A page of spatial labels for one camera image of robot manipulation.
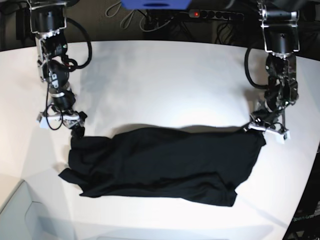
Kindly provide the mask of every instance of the blue object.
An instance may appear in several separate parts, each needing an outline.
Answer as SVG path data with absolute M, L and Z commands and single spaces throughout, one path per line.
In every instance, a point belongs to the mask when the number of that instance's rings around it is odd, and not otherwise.
M 186 9 L 191 0 L 122 0 L 126 9 Z

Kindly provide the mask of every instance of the black cloth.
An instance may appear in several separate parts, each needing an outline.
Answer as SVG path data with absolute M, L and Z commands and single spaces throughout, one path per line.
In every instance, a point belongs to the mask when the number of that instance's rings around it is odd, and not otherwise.
M 59 176 L 81 196 L 170 197 L 231 207 L 266 144 L 256 131 L 187 133 L 142 128 L 71 139 L 69 167 Z

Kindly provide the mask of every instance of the white tabletop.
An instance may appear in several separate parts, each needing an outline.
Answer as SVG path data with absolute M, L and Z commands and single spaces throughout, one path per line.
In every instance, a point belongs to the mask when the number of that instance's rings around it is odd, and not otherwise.
M 86 135 L 112 137 L 141 124 L 242 126 L 259 95 L 245 76 L 245 51 L 188 42 L 94 42 L 91 64 L 70 76 L 75 109 L 88 115 Z M 79 63 L 87 54 L 85 43 L 69 45 L 68 55 Z M 260 83 L 268 77 L 266 57 L 258 50 L 250 56 L 252 78 Z M 35 48 L 0 53 L 0 174 L 26 180 L 63 239 L 282 239 L 320 141 L 320 62 L 297 59 L 300 98 L 286 111 L 291 140 L 281 145 L 266 135 L 234 206 L 219 207 L 171 198 L 80 197 L 77 186 L 57 176 L 68 161 L 70 131 L 39 129 L 35 121 L 46 95 L 36 58 Z

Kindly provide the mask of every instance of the black t-shirt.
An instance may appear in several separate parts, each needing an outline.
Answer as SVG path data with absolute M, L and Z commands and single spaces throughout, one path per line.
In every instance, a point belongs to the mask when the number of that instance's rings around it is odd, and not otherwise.
M 257 131 L 188 133 L 142 128 L 107 137 L 72 138 L 69 167 L 59 176 L 81 196 L 170 197 L 233 206 L 261 147 Z

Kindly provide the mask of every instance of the power strip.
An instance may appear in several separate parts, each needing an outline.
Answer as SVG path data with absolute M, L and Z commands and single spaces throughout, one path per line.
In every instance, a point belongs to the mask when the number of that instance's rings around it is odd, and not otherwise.
M 240 22 L 245 20 L 245 15 L 243 13 L 230 12 L 230 11 L 191 9 L 188 12 L 189 12 L 189 17 L 193 19 L 215 19 L 215 20 L 240 21 Z

